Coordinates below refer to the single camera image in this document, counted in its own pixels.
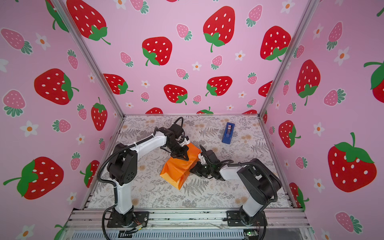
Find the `aluminium corner post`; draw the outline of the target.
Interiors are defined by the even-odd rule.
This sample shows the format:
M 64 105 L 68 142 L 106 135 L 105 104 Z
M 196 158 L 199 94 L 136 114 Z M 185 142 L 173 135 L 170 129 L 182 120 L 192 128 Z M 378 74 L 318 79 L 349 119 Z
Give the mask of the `aluminium corner post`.
M 314 13 L 316 12 L 316 9 L 317 9 L 319 3 L 320 3 L 319 0 L 308 1 L 308 4 L 305 8 L 303 16 L 302 16 L 301 20 L 299 21 L 299 24 L 296 28 L 294 35 L 292 36 L 290 46 L 288 47 L 287 52 L 284 54 L 284 58 L 282 60 L 282 63 L 280 64 L 280 66 L 278 68 L 278 71 L 277 71 L 275 78 L 272 82 L 270 90 L 267 94 L 266 100 L 265 100 L 265 102 L 261 108 L 261 111 L 259 113 L 260 119 L 264 116 L 265 111 L 267 110 L 267 108 L 270 104 L 270 101 L 271 101 L 272 97 L 274 96 L 274 92 L 276 91 L 277 87 L 279 86 L 280 81 L 282 80 L 282 78 L 285 74 L 285 71 L 287 70 L 288 63 L 290 63 L 290 61 L 293 57 L 294 50 L 299 45 L 309 23 L 311 22 L 311 19 L 312 19 Z
M 117 112 L 117 115 L 120 119 L 124 119 L 125 114 L 122 111 L 122 108 L 118 104 L 113 92 L 111 91 L 101 69 L 99 68 L 97 62 L 95 61 L 90 49 L 88 48 L 87 44 L 84 41 L 83 36 L 80 34 L 79 30 L 76 27 L 75 22 L 73 21 L 72 17 L 70 16 L 70 13 L 66 7 L 65 1 L 60 0 L 53 0 L 53 5 L 58 11 L 58 14 L 62 18 L 63 22 L 67 26 L 70 34 L 72 35 L 75 43 L 77 44 L 78 48 L 80 49 L 82 55 L 84 56 L 87 64 L 89 65 L 92 73 L 97 78 L 99 85 L 102 87 L 105 95 L 107 96 L 108 100 L 114 107 L 115 111 Z

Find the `blue tape dispenser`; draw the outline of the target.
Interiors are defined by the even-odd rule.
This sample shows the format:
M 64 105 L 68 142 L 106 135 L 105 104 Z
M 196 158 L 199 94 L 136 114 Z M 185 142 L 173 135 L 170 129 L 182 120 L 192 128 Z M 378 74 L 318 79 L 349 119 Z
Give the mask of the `blue tape dispenser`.
M 226 124 L 225 131 L 222 138 L 222 143 L 228 144 L 228 145 L 231 143 L 232 137 L 234 134 L 234 128 L 235 128 L 235 124 L 233 123 Z

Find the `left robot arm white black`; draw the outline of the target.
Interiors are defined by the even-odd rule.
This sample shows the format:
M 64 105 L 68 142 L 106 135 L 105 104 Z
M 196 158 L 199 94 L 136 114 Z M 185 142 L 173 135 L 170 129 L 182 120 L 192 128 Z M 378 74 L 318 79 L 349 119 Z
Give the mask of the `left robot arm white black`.
M 182 126 L 174 123 L 170 128 L 155 128 L 154 132 L 133 144 L 116 145 L 114 152 L 107 159 L 107 170 L 111 180 L 105 180 L 114 186 L 115 206 L 112 218 L 123 226 L 135 222 L 134 207 L 131 197 L 131 182 L 137 175 L 138 161 L 149 152 L 160 148 L 170 153 L 174 159 L 189 161 L 189 138 Z

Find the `left aluminium corner post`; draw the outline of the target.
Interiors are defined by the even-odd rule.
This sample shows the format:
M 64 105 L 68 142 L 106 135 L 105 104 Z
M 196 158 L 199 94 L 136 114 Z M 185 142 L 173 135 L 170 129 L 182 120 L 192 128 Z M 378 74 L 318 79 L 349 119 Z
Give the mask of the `left aluminium corner post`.
M 58 11 L 58 14 L 62 18 L 63 22 L 67 26 L 70 34 L 72 35 L 75 43 L 77 44 L 78 48 L 80 49 L 82 55 L 84 56 L 87 64 L 89 65 L 92 73 L 97 78 L 99 85 L 102 87 L 105 95 L 107 96 L 108 100 L 114 107 L 115 111 L 117 112 L 117 115 L 120 119 L 124 119 L 125 114 L 122 111 L 122 108 L 118 104 L 113 92 L 111 91 L 101 69 L 99 68 L 97 62 L 95 61 L 90 49 L 88 48 L 87 44 L 84 41 L 83 36 L 80 34 L 79 30 L 76 27 L 75 22 L 73 21 L 72 17 L 70 16 L 70 13 L 66 7 L 65 1 L 60 0 L 53 0 L 53 5 Z

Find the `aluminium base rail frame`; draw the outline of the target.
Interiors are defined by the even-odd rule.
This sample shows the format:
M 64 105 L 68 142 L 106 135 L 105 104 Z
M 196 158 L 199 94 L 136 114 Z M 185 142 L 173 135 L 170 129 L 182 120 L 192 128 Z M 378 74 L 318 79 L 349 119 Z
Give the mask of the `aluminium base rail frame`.
M 108 226 L 101 209 L 73 211 L 57 240 L 314 240 L 301 209 L 267 208 L 257 223 L 245 226 L 236 209 L 139 209 L 140 230 Z

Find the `right aluminium corner post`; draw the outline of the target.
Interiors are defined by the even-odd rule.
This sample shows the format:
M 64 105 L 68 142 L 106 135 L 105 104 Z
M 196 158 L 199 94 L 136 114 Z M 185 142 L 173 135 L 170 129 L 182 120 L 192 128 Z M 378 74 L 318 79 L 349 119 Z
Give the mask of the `right aluminium corner post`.
M 266 100 L 265 100 L 265 102 L 261 108 L 261 111 L 259 113 L 260 119 L 264 116 L 265 111 L 267 110 L 267 108 L 270 104 L 270 101 L 271 101 L 272 97 L 274 96 L 274 92 L 276 91 L 277 87 L 279 86 L 280 81 L 282 80 L 282 78 L 285 74 L 285 71 L 287 70 L 288 63 L 290 63 L 290 61 L 293 57 L 294 50 L 299 45 L 309 23 L 311 22 L 311 19 L 312 19 L 314 13 L 316 12 L 316 9 L 317 9 L 319 3 L 320 3 L 319 0 L 308 1 L 308 4 L 305 8 L 303 16 L 302 16 L 301 20 L 299 21 L 299 24 L 296 28 L 294 35 L 292 36 L 290 46 L 288 47 L 287 52 L 284 54 L 284 58 L 282 60 L 282 63 L 280 64 L 280 66 L 278 68 L 278 71 L 277 71 L 275 78 L 272 82 L 270 90 L 267 94 Z

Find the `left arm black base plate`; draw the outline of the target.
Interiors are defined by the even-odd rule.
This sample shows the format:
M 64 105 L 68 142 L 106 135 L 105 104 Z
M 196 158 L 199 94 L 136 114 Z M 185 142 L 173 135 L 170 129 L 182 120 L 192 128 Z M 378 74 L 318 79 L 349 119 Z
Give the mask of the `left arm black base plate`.
M 108 219 L 108 228 L 145 228 L 149 220 L 149 212 L 128 212 L 120 214 L 113 211 Z

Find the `yellow orange wrapping paper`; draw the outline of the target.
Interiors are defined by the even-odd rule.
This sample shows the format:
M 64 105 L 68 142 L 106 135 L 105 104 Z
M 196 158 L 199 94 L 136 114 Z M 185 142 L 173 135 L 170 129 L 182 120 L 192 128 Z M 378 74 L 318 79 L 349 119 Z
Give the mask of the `yellow orange wrapping paper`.
M 160 176 L 180 190 L 190 175 L 190 170 L 195 167 L 199 159 L 199 154 L 202 152 L 192 143 L 188 144 L 188 161 L 170 158 L 164 165 Z

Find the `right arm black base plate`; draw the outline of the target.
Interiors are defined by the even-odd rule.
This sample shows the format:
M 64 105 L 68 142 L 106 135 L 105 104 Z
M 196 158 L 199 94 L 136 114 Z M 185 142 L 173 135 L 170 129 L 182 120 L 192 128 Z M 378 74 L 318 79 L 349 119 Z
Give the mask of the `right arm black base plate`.
M 248 216 L 243 210 L 227 211 L 226 215 L 225 221 L 230 227 L 266 227 L 268 225 L 264 211 L 253 217 Z

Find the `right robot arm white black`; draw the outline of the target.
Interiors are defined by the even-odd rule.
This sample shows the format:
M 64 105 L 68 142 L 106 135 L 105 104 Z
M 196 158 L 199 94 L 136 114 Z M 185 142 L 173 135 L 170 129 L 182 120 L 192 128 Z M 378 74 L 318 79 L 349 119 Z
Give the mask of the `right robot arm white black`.
M 206 179 L 241 181 L 250 197 L 232 221 L 239 221 L 245 226 L 254 225 L 265 208 L 278 201 L 278 190 L 283 186 L 280 179 L 256 158 L 245 163 L 235 163 L 233 160 L 205 160 L 203 164 L 197 162 L 190 172 Z

